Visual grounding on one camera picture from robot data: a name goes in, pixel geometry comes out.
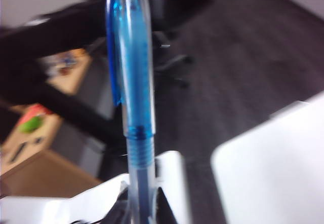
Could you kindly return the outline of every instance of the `pen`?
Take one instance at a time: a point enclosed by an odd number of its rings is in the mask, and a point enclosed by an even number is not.
[[[122,104],[132,223],[153,219],[154,98],[148,0],[107,0],[107,41],[114,104]]]

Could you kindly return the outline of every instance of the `pen clip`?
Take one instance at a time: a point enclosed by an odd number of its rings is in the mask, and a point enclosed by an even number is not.
[[[114,13],[113,13],[114,0],[107,0],[106,3],[106,32],[107,32],[107,47],[109,58],[109,74],[112,89],[113,104],[118,106],[122,102],[122,94],[120,88],[120,69],[119,57],[116,55],[115,50],[115,34],[114,34]]]

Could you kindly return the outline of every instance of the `red object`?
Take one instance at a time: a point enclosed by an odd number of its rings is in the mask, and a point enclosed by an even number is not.
[[[30,106],[27,110],[27,112],[18,120],[17,125],[21,125],[23,123],[26,123],[31,118],[43,115],[43,114],[52,114],[53,112],[48,110],[46,107],[42,106],[41,104],[34,104]]]

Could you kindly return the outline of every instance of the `chair wheel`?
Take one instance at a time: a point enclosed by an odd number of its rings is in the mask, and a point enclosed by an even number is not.
[[[183,89],[185,89],[185,88],[188,88],[189,85],[190,85],[190,84],[189,84],[188,82],[186,82],[186,81],[182,81],[180,87],[183,88]]]
[[[190,57],[190,56],[186,56],[186,57],[184,58],[184,62],[185,62],[185,63],[193,63],[194,60],[193,60],[192,57]]]

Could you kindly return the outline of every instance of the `wooden desk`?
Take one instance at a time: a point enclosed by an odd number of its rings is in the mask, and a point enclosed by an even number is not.
[[[50,84],[67,94],[77,92],[91,63],[87,54],[76,58],[77,64],[70,74],[49,80]],[[2,147],[2,194],[72,197],[100,183],[50,149],[62,121],[58,115],[46,115],[42,126],[30,134],[13,129]],[[23,151],[12,161],[24,142]]]

